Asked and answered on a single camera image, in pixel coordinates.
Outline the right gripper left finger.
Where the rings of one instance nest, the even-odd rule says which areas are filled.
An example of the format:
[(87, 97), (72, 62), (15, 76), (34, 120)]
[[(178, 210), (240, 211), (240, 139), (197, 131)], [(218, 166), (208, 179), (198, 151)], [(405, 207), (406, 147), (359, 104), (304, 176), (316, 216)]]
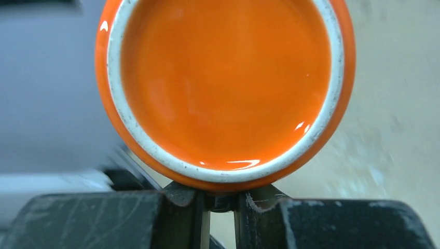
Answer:
[(204, 194), (161, 191), (44, 195), (19, 212), (1, 248), (209, 248)]

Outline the orange mug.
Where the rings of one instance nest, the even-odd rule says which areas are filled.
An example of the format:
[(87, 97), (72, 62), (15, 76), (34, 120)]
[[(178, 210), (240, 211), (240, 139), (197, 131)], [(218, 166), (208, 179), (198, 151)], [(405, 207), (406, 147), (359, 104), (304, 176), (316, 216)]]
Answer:
[(307, 163), (347, 109), (356, 49), (345, 1), (106, 1), (95, 72), (145, 164), (210, 192)]

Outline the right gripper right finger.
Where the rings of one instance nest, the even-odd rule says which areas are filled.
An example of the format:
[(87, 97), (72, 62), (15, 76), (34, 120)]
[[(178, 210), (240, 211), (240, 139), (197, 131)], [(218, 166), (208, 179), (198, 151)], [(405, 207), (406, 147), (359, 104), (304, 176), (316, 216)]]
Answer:
[(294, 199), (272, 185), (240, 192), (237, 248), (434, 248), (419, 216), (392, 200)]

